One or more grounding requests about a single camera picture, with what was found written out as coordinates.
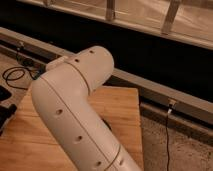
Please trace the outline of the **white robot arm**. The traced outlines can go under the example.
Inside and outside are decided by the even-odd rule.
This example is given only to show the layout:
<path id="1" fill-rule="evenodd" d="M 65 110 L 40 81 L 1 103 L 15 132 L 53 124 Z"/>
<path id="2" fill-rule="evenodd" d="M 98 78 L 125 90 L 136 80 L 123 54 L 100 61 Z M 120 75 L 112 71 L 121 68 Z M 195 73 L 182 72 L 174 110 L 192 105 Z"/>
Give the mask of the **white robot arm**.
<path id="1" fill-rule="evenodd" d="M 88 102 L 113 70 L 111 53 L 93 46 L 48 63 L 32 83 L 36 112 L 78 171 L 141 171 Z"/>

